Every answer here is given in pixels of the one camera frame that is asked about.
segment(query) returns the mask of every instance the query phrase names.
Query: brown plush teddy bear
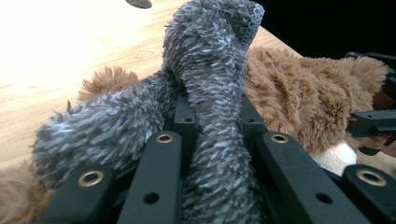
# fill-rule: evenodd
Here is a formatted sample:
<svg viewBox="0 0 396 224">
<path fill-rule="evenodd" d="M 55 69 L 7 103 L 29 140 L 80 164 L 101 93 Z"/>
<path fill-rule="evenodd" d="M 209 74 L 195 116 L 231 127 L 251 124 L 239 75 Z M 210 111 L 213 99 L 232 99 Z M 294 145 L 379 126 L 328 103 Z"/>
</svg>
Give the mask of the brown plush teddy bear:
<svg viewBox="0 0 396 224">
<path fill-rule="evenodd" d="M 247 53 L 246 95 L 269 131 L 292 135 L 314 160 L 340 175 L 356 162 L 351 148 L 360 145 L 346 132 L 347 119 L 353 112 L 372 110 L 386 73 L 387 67 L 371 58 L 295 58 L 255 48 Z M 106 68 L 83 82 L 79 100 L 138 83 L 133 72 Z M 36 221 L 50 200 L 30 162 L 0 172 L 0 223 Z"/>
</svg>

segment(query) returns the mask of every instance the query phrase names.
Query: mounting hole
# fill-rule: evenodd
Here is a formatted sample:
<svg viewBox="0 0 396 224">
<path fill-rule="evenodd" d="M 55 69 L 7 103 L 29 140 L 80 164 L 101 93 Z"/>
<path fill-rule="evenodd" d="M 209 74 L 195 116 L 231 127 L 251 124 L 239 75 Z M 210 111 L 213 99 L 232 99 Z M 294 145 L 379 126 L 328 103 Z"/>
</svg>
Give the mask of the mounting hole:
<svg viewBox="0 0 396 224">
<path fill-rule="evenodd" d="M 160 200 L 160 195 L 158 193 L 148 193 L 143 198 L 143 202 L 146 204 L 154 204 Z"/>
<path fill-rule="evenodd" d="M 91 170 L 79 177 L 78 184 L 84 188 L 92 187 L 101 182 L 104 176 L 102 171 Z"/>
<path fill-rule="evenodd" d="M 326 204 L 332 203 L 332 198 L 325 193 L 317 193 L 316 196 L 317 196 L 317 199 L 322 203 L 326 203 Z"/>
<path fill-rule="evenodd" d="M 157 136 L 157 142 L 159 143 L 170 143 L 173 141 L 173 136 L 167 133 L 163 133 Z"/>
<path fill-rule="evenodd" d="M 286 144 L 289 142 L 289 138 L 287 136 L 278 133 L 271 135 L 271 139 L 279 144 Z"/>
<path fill-rule="evenodd" d="M 152 4 L 149 0 L 126 0 L 126 2 L 137 8 L 148 9 L 152 7 Z"/>
<path fill-rule="evenodd" d="M 369 170 L 359 170 L 357 176 L 360 180 L 373 186 L 384 187 L 387 185 L 387 180 L 384 177 Z"/>
</svg>

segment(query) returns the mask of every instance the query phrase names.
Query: metal grommet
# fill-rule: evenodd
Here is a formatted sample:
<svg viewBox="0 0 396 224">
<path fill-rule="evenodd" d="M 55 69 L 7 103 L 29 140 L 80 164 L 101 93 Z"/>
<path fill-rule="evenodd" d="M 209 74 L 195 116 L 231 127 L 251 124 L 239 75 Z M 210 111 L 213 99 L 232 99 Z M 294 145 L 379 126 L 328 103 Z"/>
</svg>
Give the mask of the metal grommet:
<svg viewBox="0 0 396 224">
<path fill-rule="evenodd" d="M 358 178 L 367 184 L 384 187 L 387 185 L 387 180 L 379 174 L 376 174 L 369 170 L 358 170 L 356 173 Z"/>
<path fill-rule="evenodd" d="M 163 133 L 157 136 L 157 142 L 159 143 L 170 143 L 173 141 L 173 136 L 171 134 Z"/>
<path fill-rule="evenodd" d="M 271 139 L 274 142 L 277 142 L 279 144 L 286 144 L 289 142 L 289 138 L 287 136 L 279 134 L 279 133 L 275 133 L 275 134 L 271 135 Z"/>
<path fill-rule="evenodd" d="M 102 171 L 90 170 L 79 177 L 78 184 L 84 188 L 92 187 L 101 182 L 104 176 Z"/>
</svg>

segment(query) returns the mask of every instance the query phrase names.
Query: wooden surface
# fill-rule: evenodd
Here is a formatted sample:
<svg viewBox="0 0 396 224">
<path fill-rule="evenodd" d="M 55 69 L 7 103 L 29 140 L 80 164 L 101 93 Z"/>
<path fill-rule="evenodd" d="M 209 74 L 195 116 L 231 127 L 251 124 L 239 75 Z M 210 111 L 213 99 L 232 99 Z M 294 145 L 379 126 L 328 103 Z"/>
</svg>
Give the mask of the wooden surface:
<svg viewBox="0 0 396 224">
<path fill-rule="evenodd" d="M 125 0 L 1 1 L 0 168 L 29 160 L 35 131 L 76 102 L 93 71 L 116 65 L 140 78 L 157 71 L 164 26 L 183 2 L 139 9 Z M 293 51 L 262 28 L 253 46 Z"/>
</svg>

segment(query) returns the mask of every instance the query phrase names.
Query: fuzzy gray fabric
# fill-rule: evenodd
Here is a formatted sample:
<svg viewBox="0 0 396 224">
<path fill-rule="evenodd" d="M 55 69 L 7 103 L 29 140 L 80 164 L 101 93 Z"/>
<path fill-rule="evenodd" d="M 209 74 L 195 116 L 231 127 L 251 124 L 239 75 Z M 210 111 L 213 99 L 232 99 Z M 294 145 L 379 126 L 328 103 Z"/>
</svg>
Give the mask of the fuzzy gray fabric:
<svg viewBox="0 0 396 224">
<path fill-rule="evenodd" d="M 183 84 L 202 127 L 183 190 L 187 223 L 262 223 L 259 184 L 239 125 L 246 52 L 263 8 L 248 0 L 193 0 L 166 29 L 163 69 L 139 85 L 57 114 L 37 133 L 33 160 L 56 189 L 76 167 L 137 163 L 175 110 Z"/>
<path fill-rule="evenodd" d="M 79 166 L 122 169 L 140 159 L 149 137 L 163 129 L 176 105 L 176 82 L 162 70 L 138 86 L 57 114 L 36 134 L 32 160 L 49 189 Z"/>
</svg>

